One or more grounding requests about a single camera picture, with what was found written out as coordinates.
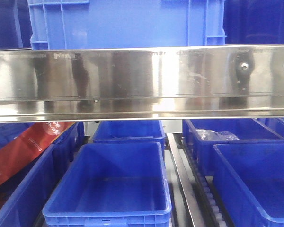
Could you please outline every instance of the metal rail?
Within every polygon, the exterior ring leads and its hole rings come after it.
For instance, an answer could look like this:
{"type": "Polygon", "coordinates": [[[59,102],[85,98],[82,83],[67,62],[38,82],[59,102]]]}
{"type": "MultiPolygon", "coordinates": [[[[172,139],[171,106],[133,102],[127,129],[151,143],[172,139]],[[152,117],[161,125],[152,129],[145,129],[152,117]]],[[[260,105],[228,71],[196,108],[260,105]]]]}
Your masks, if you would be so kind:
{"type": "Polygon", "coordinates": [[[0,122],[284,116],[284,45],[0,51],[0,122]]]}
{"type": "Polygon", "coordinates": [[[169,141],[170,152],[177,171],[179,183],[181,185],[181,190],[185,203],[184,205],[187,209],[190,223],[194,227],[206,227],[205,221],[203,219],[201,210],[197,202],[196,195],[193,191],[191,182],[188,178],[186,169],[180,156],[174,135],[172,133],[168,133],[167,138],[169,141]]]}

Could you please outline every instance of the stainless steel bar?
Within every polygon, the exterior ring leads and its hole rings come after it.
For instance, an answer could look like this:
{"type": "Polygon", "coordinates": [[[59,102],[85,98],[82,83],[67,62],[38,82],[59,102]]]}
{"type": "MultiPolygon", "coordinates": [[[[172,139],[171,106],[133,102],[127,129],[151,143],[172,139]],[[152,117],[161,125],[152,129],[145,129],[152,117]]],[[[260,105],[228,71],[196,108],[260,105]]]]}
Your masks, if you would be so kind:
{"type": "Polygon", "coordinates": [[[200,211],[194,190],[190,184],[174,135],[172,133],[168,133],[167,138],[173,162],[177,169],[178,179],[181,184],[181,189],[185,198],[185,206],[189,213],[191,224],[194,227],[205,227],[205,221],[200,211]]]}
{"type": "Polygon", "coordinates": [[[284,45],[0,51],[0,122],[284,116],[284,45]]]}

